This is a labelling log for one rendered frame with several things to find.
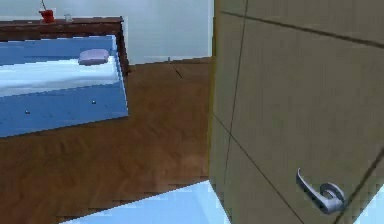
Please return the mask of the blue bed with wooden frame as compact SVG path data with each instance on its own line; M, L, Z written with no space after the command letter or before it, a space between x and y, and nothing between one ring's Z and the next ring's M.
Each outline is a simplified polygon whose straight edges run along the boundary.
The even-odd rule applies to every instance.
M0 138L126 117L121 17L0 21ZM85 66L81 52L106 49Z

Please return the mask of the lilac pillow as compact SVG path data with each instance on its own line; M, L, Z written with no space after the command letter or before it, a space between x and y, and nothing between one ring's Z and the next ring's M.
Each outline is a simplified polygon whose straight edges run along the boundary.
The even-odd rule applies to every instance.
M78 63L91 66L108 62L109 52L106 49L90 49L80 53Z

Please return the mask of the tan room door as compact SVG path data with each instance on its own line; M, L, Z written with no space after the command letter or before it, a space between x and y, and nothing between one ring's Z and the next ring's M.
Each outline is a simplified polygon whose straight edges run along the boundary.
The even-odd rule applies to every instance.
M384 185L384 0L214 4L210 177L232 224L359 224Z

